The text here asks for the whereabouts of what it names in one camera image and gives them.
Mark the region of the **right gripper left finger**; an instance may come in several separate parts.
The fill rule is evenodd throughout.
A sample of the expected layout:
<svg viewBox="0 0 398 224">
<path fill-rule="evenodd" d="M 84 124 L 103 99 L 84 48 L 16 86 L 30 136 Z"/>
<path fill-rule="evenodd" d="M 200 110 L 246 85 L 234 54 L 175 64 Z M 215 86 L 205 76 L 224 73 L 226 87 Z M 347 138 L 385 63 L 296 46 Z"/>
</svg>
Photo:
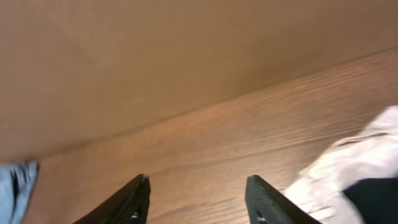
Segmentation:
<svg viewBox="0 0 398 224">
<path fill-rule="evenodd" d="M 149 177 L 139 174 L 73 224 L 146 224 L 149 204 Z"/>
</svg>

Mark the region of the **black t-shirt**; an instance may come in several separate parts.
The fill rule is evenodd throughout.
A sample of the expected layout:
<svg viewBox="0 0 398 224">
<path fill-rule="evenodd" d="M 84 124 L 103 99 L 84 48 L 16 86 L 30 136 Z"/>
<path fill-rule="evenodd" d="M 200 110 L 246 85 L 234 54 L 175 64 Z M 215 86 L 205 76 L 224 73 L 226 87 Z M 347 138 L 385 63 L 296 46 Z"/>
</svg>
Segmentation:
<svg viewBox="0 0 398 224">
<path fill-rule="evenodd" d="M 343 193 L 365 224 L 397 224 L 397 178 L 363 179 Z"/>
</svg>

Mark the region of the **beige cargo shorts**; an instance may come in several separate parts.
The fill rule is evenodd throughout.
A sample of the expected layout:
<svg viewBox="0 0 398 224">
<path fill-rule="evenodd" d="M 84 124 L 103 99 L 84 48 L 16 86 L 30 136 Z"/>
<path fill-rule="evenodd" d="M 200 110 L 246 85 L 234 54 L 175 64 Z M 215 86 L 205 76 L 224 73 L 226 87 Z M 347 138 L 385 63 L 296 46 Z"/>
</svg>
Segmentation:
<svg viewBox="0 0 398 224">
<path fill-rule="evenodd" d="M 285 197 L 321 223 L 363 222 L 343 190 L 362 179 L 397 177 L 397 107 L 386 108 L 360 133 L 331 145 L 300 171 Z"/>
</svg>

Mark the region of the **blue denim jeans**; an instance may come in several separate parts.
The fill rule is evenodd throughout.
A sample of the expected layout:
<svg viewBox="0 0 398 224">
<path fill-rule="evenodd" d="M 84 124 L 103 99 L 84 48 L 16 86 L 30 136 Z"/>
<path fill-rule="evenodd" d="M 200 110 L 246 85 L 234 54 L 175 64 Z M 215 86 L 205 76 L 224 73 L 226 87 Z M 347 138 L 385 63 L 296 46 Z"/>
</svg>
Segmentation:
<svg viewBox="0 0 398 224">
<path fill-rule="evenodd" d="M 37 161 L 1 165 L 1 224 L 21 224 L 37 181 Z"/>
</svg>

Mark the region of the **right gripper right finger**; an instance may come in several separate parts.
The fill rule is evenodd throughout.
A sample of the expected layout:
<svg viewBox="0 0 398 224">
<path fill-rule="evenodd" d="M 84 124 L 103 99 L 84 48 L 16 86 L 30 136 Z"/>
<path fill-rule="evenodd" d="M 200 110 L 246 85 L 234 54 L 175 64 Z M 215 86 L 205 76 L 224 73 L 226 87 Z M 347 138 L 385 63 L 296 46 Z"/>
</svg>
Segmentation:
<svg viewBox="0 0 398 224">
<path fill-rule="evenodd" d="M 245 202 L 250 224 L 320 224 L 259 175 L 247 178 Z"/>
</svg>

